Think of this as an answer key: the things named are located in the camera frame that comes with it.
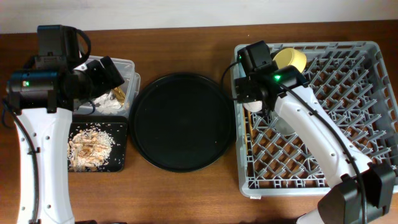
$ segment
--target clear plastic container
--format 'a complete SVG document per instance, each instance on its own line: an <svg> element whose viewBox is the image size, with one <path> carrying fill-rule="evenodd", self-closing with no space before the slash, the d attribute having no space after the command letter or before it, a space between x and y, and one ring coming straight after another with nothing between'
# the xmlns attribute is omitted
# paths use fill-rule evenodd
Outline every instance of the clear plastic container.
<svg viewBox="0 0 398 224"><path fill-rule="evenodd" d="M100 60L102 57L90 56L86 63L92 60ZM138 95L140 76L134 70L134 63L130 60L112 58L113 63L119 70L119 73L124 78L124 83L120 86L123 92L126 94L124 104L120 109L111 108L99 108L97 107L92 115L117 115L129 118L130 109L132 106L133 99ZM84 65L80 65L80 69L85 69ZM89 103L81 105L79 109L73 114L89 114L93 111L93 107Z"/></svg>

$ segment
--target robotic arm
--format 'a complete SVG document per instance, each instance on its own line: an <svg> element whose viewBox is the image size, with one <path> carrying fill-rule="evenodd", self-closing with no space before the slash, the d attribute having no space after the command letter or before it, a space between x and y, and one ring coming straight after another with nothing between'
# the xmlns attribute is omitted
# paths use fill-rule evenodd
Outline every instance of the robotic arm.
<svg viewBox="0 0 398 224"><path fill-rule="evenodd" d="M74 223L66 160L72 111L124 80L109 57L88 63L84 71L74 70L91 52L90 40L81 30L39 26L37 34L39 55L12 74L3 99L17 124L21 151L17 222ZM85 54L78 35L87 44Z"/></svg>
<svg viewBox="0 0 398 224"><path fill-rule="evenodd" d="M321 167L330 192L297 223L366 223L388 213L395 173L358 150L318 104L308 81L292 65L278 70L268 46L241 49L247 77L235 80L239 103L262 102L296 131Z"/></svg>

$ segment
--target green light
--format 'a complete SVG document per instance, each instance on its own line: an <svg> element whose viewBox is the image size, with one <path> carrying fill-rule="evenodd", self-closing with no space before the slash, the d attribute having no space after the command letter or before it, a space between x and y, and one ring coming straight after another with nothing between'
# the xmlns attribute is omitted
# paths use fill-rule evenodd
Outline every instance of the green light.
<svg viewBox="0 0 398 224"><path fill-rule="evenodd" d="M275 75L274 78L275 78L276 81L279 81L281 76L280 75Z"/></svg>

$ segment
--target black plate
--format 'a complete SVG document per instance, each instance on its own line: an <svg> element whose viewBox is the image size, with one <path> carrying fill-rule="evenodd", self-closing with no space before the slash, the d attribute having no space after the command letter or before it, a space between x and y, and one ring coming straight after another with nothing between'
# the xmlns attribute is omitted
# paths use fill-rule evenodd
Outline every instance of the black plate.
<svg viewBox="0 0 398 224"><path fill-rule="evenodd" d="M233 102L205 77L174 73L141 91L129 125L146 160L165 170L190 172L216 161L231 144Z"/></svg>
<svg viewBox="0 0 398 224"><path fill-rule="evenodd" d="M123 116L82 116L74 115L69 130L69 140L79 133L79 130L96 128L106 131L115 144L112 145L112 151L107 158L107 165L99 166L94 172L118 172L124 167L124 158L126 157L127 143L127 119Z"/></svg>

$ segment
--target gray plastic basket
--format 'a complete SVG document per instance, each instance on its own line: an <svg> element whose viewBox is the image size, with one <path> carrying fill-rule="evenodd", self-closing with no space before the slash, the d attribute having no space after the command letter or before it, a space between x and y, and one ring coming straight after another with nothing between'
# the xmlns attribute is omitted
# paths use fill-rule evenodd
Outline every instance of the gray plastic basket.
<svg viewBox="0 0 398 224"><path fill-rule="evenodd" d="M245 46L235 48L234 58ZM377 43L268 46L271 52L292 47L305 53L303 74L323 109L363 153L376 163L390 164L398 173L398 106ZM233 86L234 79L245 76L242 66L234 66L231 75ZM300 138L275 130L278 117L264 119L261 112L250 113L236 102L235 114L239 189L244 196L324 195L329 191L322 170Z"/></svg>

